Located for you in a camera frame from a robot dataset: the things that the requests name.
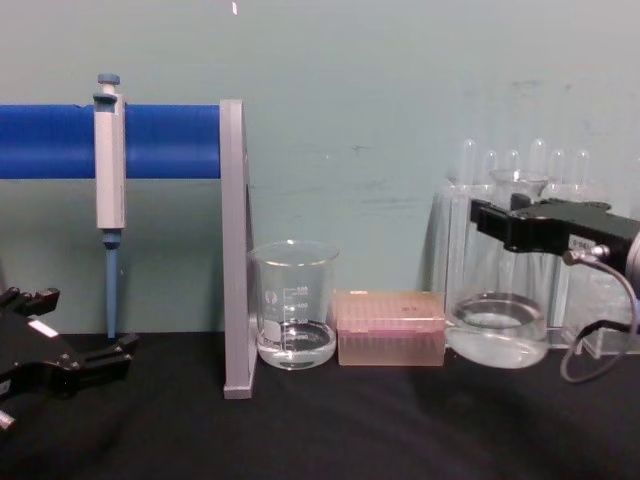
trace black table surface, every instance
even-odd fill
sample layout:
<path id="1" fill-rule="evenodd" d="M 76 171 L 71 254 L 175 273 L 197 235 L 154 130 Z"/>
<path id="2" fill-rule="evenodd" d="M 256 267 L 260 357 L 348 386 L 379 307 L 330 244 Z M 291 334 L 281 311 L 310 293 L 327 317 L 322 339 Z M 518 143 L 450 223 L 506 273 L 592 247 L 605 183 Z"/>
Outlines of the black table surface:
<path id="1" fill-rule="evenodd" d="M 450 353 L 442 368 L 259 362 L 254 397 L 231 401 L 222 334 L 143 335 L 124 382 L 5 402 L 18 423 L 0 479 L 637 480 L 640 358 L 570 385 L 560 357 L 519 371 Z"/>

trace blue cylindrical bar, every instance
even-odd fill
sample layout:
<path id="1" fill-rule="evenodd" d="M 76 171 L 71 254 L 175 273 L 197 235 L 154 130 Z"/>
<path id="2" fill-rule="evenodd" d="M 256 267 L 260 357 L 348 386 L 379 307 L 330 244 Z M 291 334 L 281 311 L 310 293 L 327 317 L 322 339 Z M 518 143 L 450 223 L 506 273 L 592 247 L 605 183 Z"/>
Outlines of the blue cylindrical bar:
<path id="1" fill-rule="evenodd" d="M 127 178 L 220 178 L 217 105 L 127 105 Z M 94 178 L 93 106 L 0 106 L 0 178 Z"/>

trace blue pipette tip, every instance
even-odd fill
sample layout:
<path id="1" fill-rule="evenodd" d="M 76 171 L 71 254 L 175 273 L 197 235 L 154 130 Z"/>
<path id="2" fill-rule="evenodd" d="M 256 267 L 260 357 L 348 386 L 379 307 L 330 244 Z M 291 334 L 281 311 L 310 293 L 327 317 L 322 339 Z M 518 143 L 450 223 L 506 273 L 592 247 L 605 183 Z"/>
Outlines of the blue pipette tip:
<path id="1" fill-rule="evenodd" d="M 102 241 L 106 248 L 106 308 L 107 308 L 107 337 L 116 336 L 118 318 L 118 247 L 120 246 L 121 231 L 109 229 L 103 231 Z"/>

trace teal wall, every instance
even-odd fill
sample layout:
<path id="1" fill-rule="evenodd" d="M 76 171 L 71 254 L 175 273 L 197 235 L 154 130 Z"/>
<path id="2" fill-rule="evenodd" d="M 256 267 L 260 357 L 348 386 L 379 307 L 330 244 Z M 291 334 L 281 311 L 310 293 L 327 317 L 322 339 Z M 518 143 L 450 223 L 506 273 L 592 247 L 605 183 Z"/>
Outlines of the teal wall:
<path id="1" fill-rule="evenodd" d="M 466 136 L 587 148 L 594 179 L 633 190 L 635 2 L 236 4 L 2 2 L 0 102 L 85 104 L 102 71 L 132 103 L 243 98 L 256 242 L 336 244 L 345 288 L 423 286 L 431 200 Z M 219 186 L 129 185 L 124 328 L 219 328 Z M 2 280 L 61 288 L 52 326 L 103 328 L 102 253 L 90 182 L 0 182 Z"/>

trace pipette tip box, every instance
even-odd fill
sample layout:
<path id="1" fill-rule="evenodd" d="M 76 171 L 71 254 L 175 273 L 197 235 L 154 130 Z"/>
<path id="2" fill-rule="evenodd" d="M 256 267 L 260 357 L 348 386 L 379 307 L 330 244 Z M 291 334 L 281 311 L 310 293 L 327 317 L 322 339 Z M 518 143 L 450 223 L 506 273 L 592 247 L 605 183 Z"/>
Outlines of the pipette tip box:
<path id="1" fill-rule="evenodd" d="M 432 292 L 338 291 L 331 303 L 344 366 L 442 366 L 443 302 Z"/>

